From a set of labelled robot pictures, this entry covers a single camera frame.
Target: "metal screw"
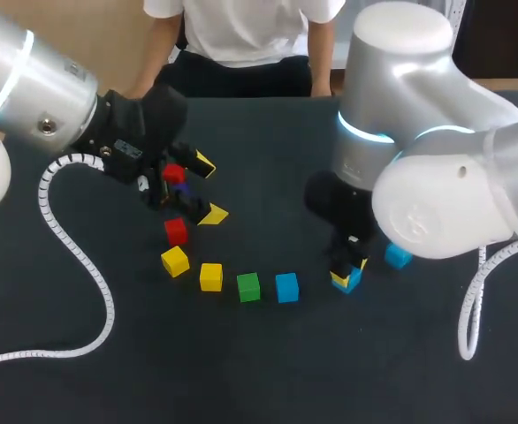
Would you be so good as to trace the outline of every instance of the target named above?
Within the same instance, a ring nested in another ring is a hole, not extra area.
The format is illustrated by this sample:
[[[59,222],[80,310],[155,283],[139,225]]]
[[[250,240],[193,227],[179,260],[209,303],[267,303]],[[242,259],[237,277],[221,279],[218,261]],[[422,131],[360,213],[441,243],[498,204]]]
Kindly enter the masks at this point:
[[[100,155],[103,157],[108,157],[111,155],[111,148],[108,148],[107,146],[104,146],[100,149]]]
[[[39,122],[37,128],[43,134],[50,135],[57,130],[57,124],[55,123],[55,121],[51,121],[50,119],[45,118],[43,119],[43,121]]]

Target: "cable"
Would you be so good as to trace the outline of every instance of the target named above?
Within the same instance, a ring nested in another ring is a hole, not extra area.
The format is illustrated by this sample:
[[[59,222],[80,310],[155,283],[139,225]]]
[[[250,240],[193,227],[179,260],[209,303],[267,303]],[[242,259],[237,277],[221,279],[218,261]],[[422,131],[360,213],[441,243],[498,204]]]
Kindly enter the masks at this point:
[[[22,358],[52,358],[52,359],[68,359],[68,358],[76,358],[82,355],[86,355],[100,347],[103,342],[105,342],[106,338],[111,332],[111,328],[114,324],[115,317],[115,309],[114,302],[111,297],[110,289],[106,284],[103,276],[100,274],[94,263],[82,252],[82,250],[72,241],[70,236],[63,230],[60,224],[57,222],[57,219],[53,216],[53,213],[50,210],[49,205],[49,187],[51,180],[54,175],[62,170],[65,166],[74,164],[74,163],[83,163],[90,168],[94,168],[96,170],[103,171],[103,162],[99,157],[95,157],[92,155],[80,155],[80,154],[72,154],[68,156],[63,156],[58,158],[55,162],[53,162],[41,177],[41,183],[39,184],[39,207],[41,209],[41,213],[45,222],[51,228],[51,230],[55,233],[55,235],[63,242],[68,250],[76,256],[76,258],[80,261],[82,266],[86,268],[90,276],[94,278],[94,281],[100,292],[102,293],[103,300],[106,306],[106,322],[103,326],[102,332],[100,335],[90,344],[87,344],[84,347],[79,349],[71,349],[69,351],[40,351],[40,350],[31,350],[31,351],[18,351],[18,352],[10,352],[0,354],[0,362],[5,360],[17,360]]]
[[[485,279],[503,261],[518,254],[518,241],[503,247],[488,261],[485,246],[479,248],[479,268],[469,284],[461,306],[460,320],[457,326],[457,341],[460,355],[465,360],[471,360],[477,349],[479,340],[479,323],[481,321],[481,306],[483,303],[483,289]],[[468,337],[469,317],[473,310],[473,320]]]

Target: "person's hand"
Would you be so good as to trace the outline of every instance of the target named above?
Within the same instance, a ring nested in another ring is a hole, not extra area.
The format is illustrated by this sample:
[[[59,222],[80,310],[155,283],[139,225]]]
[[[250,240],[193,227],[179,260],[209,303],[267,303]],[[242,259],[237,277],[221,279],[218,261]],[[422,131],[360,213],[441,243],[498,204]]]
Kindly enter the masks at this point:
[[[331,96],[331,88],[329,82],[312,84],[312,97],[328,97]]]

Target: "person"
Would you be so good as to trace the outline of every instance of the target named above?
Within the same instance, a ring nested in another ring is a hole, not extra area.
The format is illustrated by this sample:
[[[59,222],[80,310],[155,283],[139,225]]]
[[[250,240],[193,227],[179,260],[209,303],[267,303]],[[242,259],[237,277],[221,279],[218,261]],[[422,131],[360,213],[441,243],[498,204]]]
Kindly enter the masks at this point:
[[[344,3],[144,0],[154,20],[141,71],[126,95],[143,97],[154,83],[187,97],[331,95],[333,20]],[[168,64],[183,23],[187,48]]]

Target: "black fabric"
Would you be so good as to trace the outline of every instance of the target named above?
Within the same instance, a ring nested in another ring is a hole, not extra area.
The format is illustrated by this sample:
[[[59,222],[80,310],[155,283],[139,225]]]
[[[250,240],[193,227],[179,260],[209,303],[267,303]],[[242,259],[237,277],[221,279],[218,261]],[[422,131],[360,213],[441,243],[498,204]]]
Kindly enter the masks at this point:
[[[518,103],[518,94],[508,94]],[[331,229],[303,206],[329,166],[337,103],[191,101],[182,139],[217,165],[191,189],[231,212],[189,227],[192,268],[170,279],[164,217],[81,168],[51,190],[59,222],[106,277],[115,329],[76,360],[0,364],[0,422],[518,423],[518,255],[489,278],[477,356],[460,359],[456,325],[476,254],[383,264],[382,240],[352,294],[331,286]],[[103,326],[102,298],[36,204],[50,162],[7,141],[13,181],[0,206],[0,353],[66,349]],[[202,293],[202,262],[224,264],[222,293]],[[240,304],[235,277],[258,272],[262,300]],[[301,299],[276,301],[277,273]]]
[[[169,84],[186,97],[308,97],[312,75],[305,56],[228,68],[183,50],[161,70],[155,83]]]

